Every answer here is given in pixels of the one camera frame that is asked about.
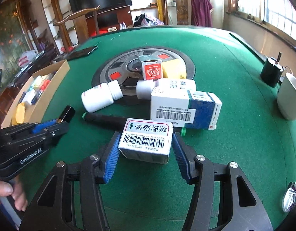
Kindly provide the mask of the person's left hand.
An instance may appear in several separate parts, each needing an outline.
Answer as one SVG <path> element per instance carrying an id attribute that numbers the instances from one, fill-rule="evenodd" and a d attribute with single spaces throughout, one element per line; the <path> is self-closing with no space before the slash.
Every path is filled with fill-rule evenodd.
<path id="1" fill-rule="evenodd" d="M 8 196 L 13 198 L 14 206 L 18 211 L 26 211 L 28 200 L 19 176 L 14 178 L 14 182 L 12 184 L 0 181 L 0 198 Z"/>

